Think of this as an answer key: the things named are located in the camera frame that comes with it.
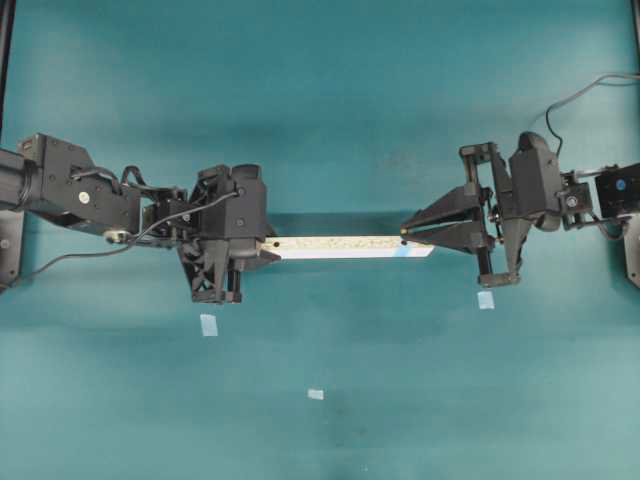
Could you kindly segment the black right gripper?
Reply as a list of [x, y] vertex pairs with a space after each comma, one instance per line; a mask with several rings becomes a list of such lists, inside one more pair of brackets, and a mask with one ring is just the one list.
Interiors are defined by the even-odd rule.
[[[560, 226], [563, 189], [558, 158], [540, 135], [520, 134], [515, 153], [504, 160], [493, 142], [459, 149], [467, 178], [476, 182], [477, 167], [489, 164], [493, 175], [495, 205], [490, 210], [496, 234], [502, 240], [507, 270], [492, 271], [489, 260], [479, 261], [479, 283], [486, 288], [520, 281], [522, 249], [531, 228], [555, 231]], [[450, 190], [431, 205], [418, 210], [402, 224], [410, 242], [477, 253], [492, 250], [495, 238], [475, 219], [482, 207], [482, 188], [472, 182]], [[417, 229], [437, 225], [433, 228]]]

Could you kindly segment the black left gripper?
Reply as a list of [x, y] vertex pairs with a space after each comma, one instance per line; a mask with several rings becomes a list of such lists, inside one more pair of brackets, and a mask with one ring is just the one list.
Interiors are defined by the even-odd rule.
[[202, 209], [191, 215], [193, 229], [177, 252], [192, 301], [241, 302], [241, 274], [281, 260], [262, 249], [273, 231], [261, 167], [219, 165], [201, 171], [190, 203]]

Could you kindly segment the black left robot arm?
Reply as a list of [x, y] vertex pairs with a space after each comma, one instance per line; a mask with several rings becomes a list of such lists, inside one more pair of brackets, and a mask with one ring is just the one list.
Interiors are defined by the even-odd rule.
[[264, 248], [274, 232], [255, 164], [202, 170], [192, 189], [158, 187], [135, 165], [116, 175], [85, 148], [35, 134], [1, 152], [1, 207], [101, 236], [117, 253], [173, 249], [195, 303], [241, 302], [242, 274], [280, 259]]

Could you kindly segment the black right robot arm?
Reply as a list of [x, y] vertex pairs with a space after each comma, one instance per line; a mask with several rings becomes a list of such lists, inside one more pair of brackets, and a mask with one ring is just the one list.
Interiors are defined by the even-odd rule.
[[594, 226], [613, 241], [639, 232], [639, 167], [563, 172], [546, 140], [522, 133], [504, 159], [493, 142], [459, 150], [466, 181], [417, 211], [400, 227], [407, 242], [476, 257], [485, 288], [520, 280], [532, 228], [554, 232]]

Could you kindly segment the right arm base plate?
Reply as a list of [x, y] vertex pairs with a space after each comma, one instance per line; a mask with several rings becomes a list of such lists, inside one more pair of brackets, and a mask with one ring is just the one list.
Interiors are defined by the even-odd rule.
[[640, 287], [640, 218], [638, 214], [631, 216], [622, 229], [624, 259], [627, 279], [636, 287]]

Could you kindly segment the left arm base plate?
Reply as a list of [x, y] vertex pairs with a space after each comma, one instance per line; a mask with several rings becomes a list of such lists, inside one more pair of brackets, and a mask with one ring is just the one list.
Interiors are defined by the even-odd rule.
[[2, 293], [14, 283], [20, 274], [24, 221], [24, 213], [15, 213], [7, 210], [1, 212], [0, 274]]

